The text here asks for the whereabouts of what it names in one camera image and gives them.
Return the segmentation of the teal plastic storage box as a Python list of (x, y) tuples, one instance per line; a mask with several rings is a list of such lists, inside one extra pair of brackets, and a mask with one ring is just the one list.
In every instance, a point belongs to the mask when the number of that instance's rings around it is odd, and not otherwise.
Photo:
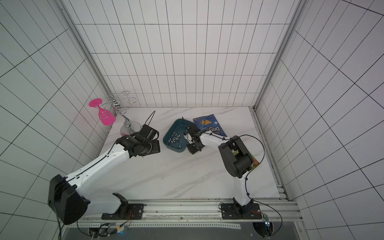
[(175, 120), (163, 137), (163, 144), (174, 152), (182, 153), (189, 144), (185, 134), (188, 133), (188, 127), (192, 123), (184, 118)]

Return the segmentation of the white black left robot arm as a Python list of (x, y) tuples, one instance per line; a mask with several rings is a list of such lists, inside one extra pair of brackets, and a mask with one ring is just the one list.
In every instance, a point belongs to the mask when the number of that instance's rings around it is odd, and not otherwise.
[(96, 199), (88, 190), (104, 175), (132, 157), (145, 157), (160, 153), (159, 132), (143, 125), (139, 132), (118, 138), (112, 147), (79, 170), (50, 180), (48, 205), (57, 220), (70, 225), (83, 216), (101, 214), (103, 219), (127, 220), (138, 205), (129, 204), (119, 193), (111, 198)]

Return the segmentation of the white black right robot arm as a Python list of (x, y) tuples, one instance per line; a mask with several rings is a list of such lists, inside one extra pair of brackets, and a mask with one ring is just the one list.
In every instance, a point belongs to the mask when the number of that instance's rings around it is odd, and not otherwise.
[(250, 216), (253, 200), (246, 190), (246, 174), (251, 171), (254, 158), (239, 136), (225, 138), (211, 131), (200, 130), (195, 124), (187, 128), (185, 138), (191, 154), (200, 152), (204, 147), (219, 151), (227, 172), (234, 180), (234, 203), (232, 213), (238, 218)]

